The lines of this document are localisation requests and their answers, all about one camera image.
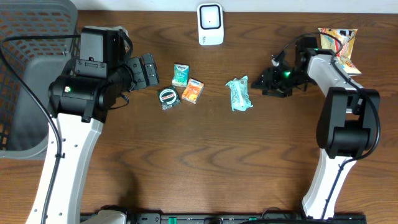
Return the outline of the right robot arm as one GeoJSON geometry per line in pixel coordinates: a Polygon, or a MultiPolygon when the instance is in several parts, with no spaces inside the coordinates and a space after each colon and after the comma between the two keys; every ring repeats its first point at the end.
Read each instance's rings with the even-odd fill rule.
{"type": "Polygon", "coordinates": [[[380,96],[356,83],[338,63],[337,53],[318,48],[315,37],[302,35],[293,42],[295,65],[286,62],[281,50],[251,86],[263,95],[285,98],[294,88],[314,83],[324,94],[316,131],[320,157],[302,209],[308,220],[329,221],[335,217],[335,203],[349,171],[378,145],[380,96]]]}

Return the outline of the teal packet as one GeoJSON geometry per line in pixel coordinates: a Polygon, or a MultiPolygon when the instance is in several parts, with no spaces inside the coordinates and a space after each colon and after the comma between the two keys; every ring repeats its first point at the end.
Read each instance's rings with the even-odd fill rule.
{"type": "Polygon", "coordinates": [[[226,86],[230,89],[230,102],[232,111],[246,111],[252,108],[253,104],[248,94],[248,76],[245,75],[240,79],[234,78],[230,80],[226,86]]]}

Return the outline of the yellow snack bag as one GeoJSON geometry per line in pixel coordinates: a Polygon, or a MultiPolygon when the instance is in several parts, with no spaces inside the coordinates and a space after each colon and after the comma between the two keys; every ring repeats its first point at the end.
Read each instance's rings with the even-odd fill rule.
{"type": "Polygon", "coordinates": [[[354,40],[358,30],[318,28],[318,31],[323,33],[320,34],[320,42],[323,49],[330,49],[334,52],[339,51],[336,56],[344,71],[350,76],[361,75],[362,73],[351,61],[354,40]]]}

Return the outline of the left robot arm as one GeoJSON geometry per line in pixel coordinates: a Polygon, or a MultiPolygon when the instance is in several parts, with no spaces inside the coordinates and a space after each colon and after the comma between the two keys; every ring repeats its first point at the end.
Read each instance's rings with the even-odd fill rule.
{"type": "Polygon", "coordinates": [[[159,84],[152,54],[133,57],[122,26],[86,26],[80,55],[49,85],[47,154],[28,223],[79,223],[90,159],[108,111],[126,92],[159,84]]]}

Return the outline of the green tissue pack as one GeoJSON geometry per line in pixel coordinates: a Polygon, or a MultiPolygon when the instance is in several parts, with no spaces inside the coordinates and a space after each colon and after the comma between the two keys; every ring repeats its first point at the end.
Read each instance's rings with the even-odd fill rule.
{"type": "Polygon", "coordinates": [[[172,85],[186,87],[189,80],[189,71],[190,67],[188,65],[175,64],[172,85]]]}

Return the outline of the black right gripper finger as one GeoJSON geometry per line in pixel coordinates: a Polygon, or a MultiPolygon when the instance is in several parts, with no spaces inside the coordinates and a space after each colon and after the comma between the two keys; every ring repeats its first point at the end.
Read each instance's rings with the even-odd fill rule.
{"type": "Polygon", "coordinates": [[[251,83],[251,88],[269,90],[271,88],[271,72],[269,70],[264,70],[259,78],[251,83]]]}
{"type": "Polygon", "coordinates": [[[280,89],[266,89],[262,91],[263,95],[273,96],[277,98],[286,98],[292,95],[292,89],[280,90],[280,89]]]}

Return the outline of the black round-logo packet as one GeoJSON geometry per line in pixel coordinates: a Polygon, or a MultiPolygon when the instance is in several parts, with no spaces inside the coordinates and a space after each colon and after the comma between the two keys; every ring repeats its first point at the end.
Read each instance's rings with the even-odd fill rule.
{"type": "Polygon", "coordinates": [[[174,86],[159,90],[157,95],[163,110],[173,108],[181,103],[178,92],[174,86]]]}

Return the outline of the orange tissue pack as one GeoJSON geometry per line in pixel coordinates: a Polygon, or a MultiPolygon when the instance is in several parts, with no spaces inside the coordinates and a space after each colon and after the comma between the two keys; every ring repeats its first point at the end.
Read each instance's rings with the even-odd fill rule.
{"type": "Polygon", "coordinates": [[[196,104],[204,89],[204,86],[204,83],[190,78],[186,88],[182,93],[182,99],[196,104]]]}

